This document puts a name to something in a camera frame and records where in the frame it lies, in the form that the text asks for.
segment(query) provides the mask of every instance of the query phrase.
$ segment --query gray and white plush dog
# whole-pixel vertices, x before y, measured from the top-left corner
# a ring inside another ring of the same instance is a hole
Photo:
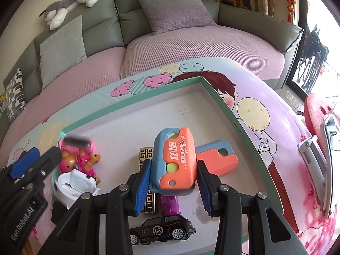
[[[62,0],[50,4],[39,16],[43,15],[50,26],[50,30],[55,30],[61,26],[68,12],[81,4],[92,7],[98,0]]]

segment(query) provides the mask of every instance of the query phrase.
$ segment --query screw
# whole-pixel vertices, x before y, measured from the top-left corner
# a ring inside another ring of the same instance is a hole
[[[230,187],[228,185],[222,184],[220,186],[220,190],[223,191],[223,192],[227,192],[227,191],[230,190]]]
[[[86,192],[81,195],[82,199],[89,199],[91,197],[91,194]]]
[[[122,185],[119,185],[118,189],[121,191],[127,191],[129,189],[129,186],[126,184],[122,184]]]
[[[27,186],[26,186],[27,190],[31,190],[32,188],[33,188],[33,183],[27,184]]]
[[[266,199],[267,198],[267,194],[265,192],[259,192],[257,195],[260,199]]]

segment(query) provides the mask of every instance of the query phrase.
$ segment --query car window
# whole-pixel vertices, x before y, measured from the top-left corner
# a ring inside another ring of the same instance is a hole
[[[154,225],[154,224],[160,224],[162,222],[162,218],[159,219],[150,219],[144,222],[143,226],[148,226],[148,225]]]
[[[180,219],[177,215],[171,215],[170,217],[165,217],[165,222],[174,221]]]

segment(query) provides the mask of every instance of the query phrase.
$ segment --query black and white patterned pillow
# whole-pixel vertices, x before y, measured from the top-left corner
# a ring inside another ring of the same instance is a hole
[[[26,106],[23,92],[23,76],[18,68],[13,79],[6,87],[6,103],[8,120],[12,123]]]

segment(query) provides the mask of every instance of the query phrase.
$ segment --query black and gold pattern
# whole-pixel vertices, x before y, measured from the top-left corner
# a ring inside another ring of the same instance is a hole
[[[152,159],[153,147],[143,147],[139,152],[139,170],[142,168],[145,159]],[[157,212],[157,195],[147,191],[147,200],[145,202],[142,213],[156,213]]]
[[[23,76],[18,68],[13,79],[6,87],[6,103],[8,120],[12,123],[26,106],[23,92]]]

